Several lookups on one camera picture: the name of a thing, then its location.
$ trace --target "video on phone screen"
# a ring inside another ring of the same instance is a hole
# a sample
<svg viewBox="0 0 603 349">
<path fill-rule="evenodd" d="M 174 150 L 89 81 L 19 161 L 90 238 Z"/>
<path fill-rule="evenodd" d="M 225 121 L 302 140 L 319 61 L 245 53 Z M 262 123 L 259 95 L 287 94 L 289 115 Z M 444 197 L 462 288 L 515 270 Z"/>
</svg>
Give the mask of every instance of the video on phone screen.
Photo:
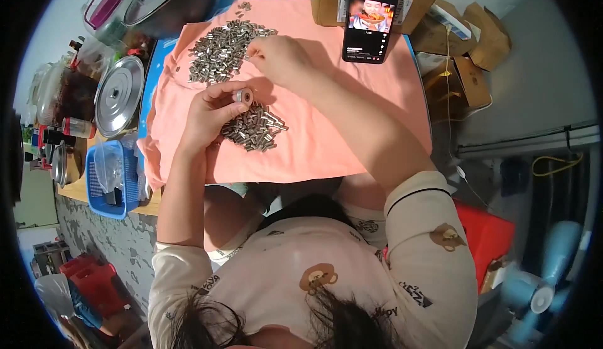
<svg viewBox="0 0 603 349">
<path fill-rule="evenodd" d="M 343 58 L 382 63 L 398 0 L 348 0 Z"/>
<path fill-rule="evenodd" d="M 373 0 L 350 1 L 349 28 L 389 33 L 396 5 Z"/>
</svg>

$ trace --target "yellow cable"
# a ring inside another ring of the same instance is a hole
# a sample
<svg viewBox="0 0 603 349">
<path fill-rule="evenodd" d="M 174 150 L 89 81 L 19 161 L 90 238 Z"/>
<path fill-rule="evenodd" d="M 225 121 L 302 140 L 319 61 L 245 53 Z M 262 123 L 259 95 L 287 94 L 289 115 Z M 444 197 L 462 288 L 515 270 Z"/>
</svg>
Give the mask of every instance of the yellow cable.
<svg viewBox="0 0 603 349">
<path fill-rule="evenodd" d="M 532 162 L 532 175 L 535 176 L 535 177 L 547 177 L 547 176 L 552 175 L 554 173 L 562 172 L 562 171 L 567 170 L 569 168 L 572 168 L 573 166 L 575 166 L 578 163 L 580 163 L 580 161 L 582 160 L 582 158 L 584 158 L 584 154 L 583 153 L 578 154 L 578 159 L 573 160 L 573 161 L 569 161 L 569 160 L 565 160 L 565 159 L 561 159 L 561 158 L 549 157 L 548 155 L 546 155 L 544 157 L 538 157 L 538 158 L 536 158 Z M 553 171 L 549 171 L 549 172 L 545 172 L 545 173 L 536 173 L 536 172 L 534 172 L 534 166 L 536 165 L 536 162 L 538 162 L 541 159 L 550 159 L 550 160 L 554 160 L 554 161 L 557 161 L 557 162 L 568 163 L 568 165 L 563 166 L 563 167 L 558 168 L 558 169 L 553 170 Z"/>
</svg>

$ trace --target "woman's right hand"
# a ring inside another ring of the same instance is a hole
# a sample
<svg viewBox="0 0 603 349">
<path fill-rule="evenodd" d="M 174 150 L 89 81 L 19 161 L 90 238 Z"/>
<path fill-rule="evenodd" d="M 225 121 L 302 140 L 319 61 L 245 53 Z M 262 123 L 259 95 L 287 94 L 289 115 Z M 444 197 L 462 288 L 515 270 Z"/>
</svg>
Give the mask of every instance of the woman's right hand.
<svg viewBox="0 0 603 349">
<path fill-rule="evenodd" d="M 289 36 L 258 37 L 247 47 L 249 61 L 272 83 L 293 90 L 314 70 L 310 56 Z"/>
</svg>

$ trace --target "stainless steel pot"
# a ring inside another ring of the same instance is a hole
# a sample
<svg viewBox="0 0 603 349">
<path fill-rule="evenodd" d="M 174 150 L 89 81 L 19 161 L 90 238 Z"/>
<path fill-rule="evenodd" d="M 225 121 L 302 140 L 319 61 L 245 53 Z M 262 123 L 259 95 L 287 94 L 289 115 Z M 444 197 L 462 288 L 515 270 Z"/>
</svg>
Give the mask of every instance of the stainless steel pot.
<svg viewBox="0 0 603 349">
<path fill-rule="evenodd" d="M 65 141 L 54 149 L 52 156 L 52 179 L 54 179 L 61 188 L 81 177 L 81 154 L 78 150 L 68 148 Z"/>
<path fill-rule="evenodd" d="M 203 20 L 214 0 L 132 0 L 124 23 L 155 38 L 177 37 L 186 23 Z"/>
</svg>

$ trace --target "woman's arm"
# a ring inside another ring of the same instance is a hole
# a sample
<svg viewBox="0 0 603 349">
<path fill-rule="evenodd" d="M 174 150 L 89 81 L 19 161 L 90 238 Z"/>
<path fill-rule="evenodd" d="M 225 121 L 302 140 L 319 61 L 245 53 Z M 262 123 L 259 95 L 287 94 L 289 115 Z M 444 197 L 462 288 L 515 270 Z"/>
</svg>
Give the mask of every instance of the woman's arm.
<svg viewBox="0 0 603 349">
<path fill-rule="evenodd" d="M 257 38 L 247 54 L 268 79 L 308 100 L 335 125 L 386 194 L 417 172 L 435 170 L 425 149 L 403 123 L 315 69 L 292 38 Z"/>
<path fill-rule="evenodd" d="M 193 98 L 159 206 L 158 242 L 203 248 L 205 152 L 225 123 L 248 110 L 233 102 L 233 92 L 246 86 L 215 84 Z"/>
</svg>

